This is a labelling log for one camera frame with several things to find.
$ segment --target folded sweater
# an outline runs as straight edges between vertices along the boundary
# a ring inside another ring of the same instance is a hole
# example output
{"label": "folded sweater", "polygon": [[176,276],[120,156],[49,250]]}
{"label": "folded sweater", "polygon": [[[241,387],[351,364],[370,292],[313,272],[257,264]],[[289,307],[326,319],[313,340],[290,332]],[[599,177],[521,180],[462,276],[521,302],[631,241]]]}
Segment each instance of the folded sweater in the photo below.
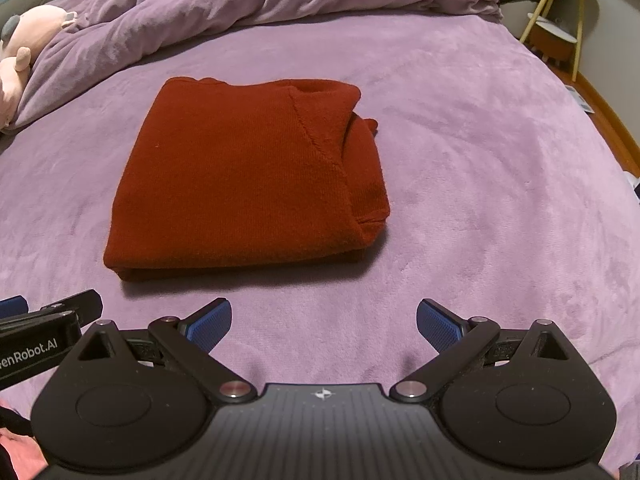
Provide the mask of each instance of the folded sweater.
{"label": "folded sweater", "polygon": [[169,79],[113,202],[104,263],[123,280],[361,254],[389,204],[355,86]]}

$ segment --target screw head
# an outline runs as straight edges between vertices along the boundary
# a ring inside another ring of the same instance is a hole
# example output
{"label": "screw head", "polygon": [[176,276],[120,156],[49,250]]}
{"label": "screw head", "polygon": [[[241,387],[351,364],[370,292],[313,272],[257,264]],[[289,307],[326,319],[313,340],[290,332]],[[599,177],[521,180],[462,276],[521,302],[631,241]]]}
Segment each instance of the screw head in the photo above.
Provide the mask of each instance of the screw head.
{"label": "screw head", "polygon": [[426,392],[427,387],[418,381],[402,381],[396,384],[396,393],[408,399],[423,396]]}
{"label": "screw head", "polygon": [[244,397],[251,392],[251,385],[244,381],[229,381],[220,386],[220,393],[230,399]]}

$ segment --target purple bed sheet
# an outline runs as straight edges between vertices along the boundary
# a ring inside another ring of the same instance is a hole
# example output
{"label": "purple bed sheet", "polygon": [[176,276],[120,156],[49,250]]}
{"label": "purple bed sheet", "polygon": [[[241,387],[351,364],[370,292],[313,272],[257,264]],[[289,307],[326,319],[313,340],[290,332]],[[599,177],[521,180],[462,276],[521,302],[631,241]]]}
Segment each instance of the purple bed sheet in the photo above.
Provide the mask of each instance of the purple bed sheet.
{"label": "purple bed sheet", "polygon": [[[120,175],[179,75],[359,86],[392,207],[367,259],[141,284],[106,269]],[[147,57],[4,142],[0,296],[37,307],[95,288],[121,328],[225,296],[234,323],[212,355],[258,386],[389,387],[434,356],[415,328],[426,297],[507,328],[546,317],[616,403],[604,465],[640,450],[640,210],[587,115],[499,24],[379,11],[240,28]],[[2,396],[28,414],[47,377]]]}

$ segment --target logo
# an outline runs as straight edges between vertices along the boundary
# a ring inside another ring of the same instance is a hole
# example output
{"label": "logo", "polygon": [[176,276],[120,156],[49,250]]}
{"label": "logo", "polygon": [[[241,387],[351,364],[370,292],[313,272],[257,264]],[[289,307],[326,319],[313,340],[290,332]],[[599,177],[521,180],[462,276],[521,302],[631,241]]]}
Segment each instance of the logo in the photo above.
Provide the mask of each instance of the logo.
{"label": "logo", "polygon": [[332,395],[335,395],[335,394],[332,391],[327,390],[326,388],[323,388],[319,392],[315,392],[314,395],[318,399],[327,400],[329,397],[331,397]]}
{"label": "logo", "polygon": [[18,350],[14,352],[13,355],[7,355],[3,358],[0,358],[0,369],[15,366],[15,364],[19,363],[20,361],[27,361],[32,357],[46,354],[47,352],[56,350],[57,348],[58,342],[55,338],[52,338],[49,339],[46,343],[40,343],[34,347],[25,348],[24,350]]}

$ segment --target wooden floor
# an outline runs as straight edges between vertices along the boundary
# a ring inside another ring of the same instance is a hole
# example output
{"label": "wooden floor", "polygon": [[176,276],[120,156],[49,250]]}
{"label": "wooden floor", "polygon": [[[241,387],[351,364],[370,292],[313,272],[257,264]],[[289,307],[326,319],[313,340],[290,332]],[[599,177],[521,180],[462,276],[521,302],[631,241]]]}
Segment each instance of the wooden floor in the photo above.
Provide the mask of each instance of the wooden floor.
{"label": "wooden floor", "polygon": [[609,145],[611,152],[616,157],[620,166],[622,166],[622,169],[634,174],[635,176],[640,176],[640,166],[632,157],[630,150],[622,141],[620,134],[604,115],[601,107],[598,106],[598,103],[594,99],[590,98],[589,89],[585,88],[584,85],[580,83],[580,78],[578,78],[577,82],[571,83],[571,75],[567,72],[562,72],[555,66],[551,65],[549,65],[549,69],[552,70],[552,72],[554,72],[564,84],[573,86],[585,101],[589,103],[591,108],[593,108],[595,113],[588,115],[591,118],[591,121],[593,121],[594,126],[600,132],[600,135]]}

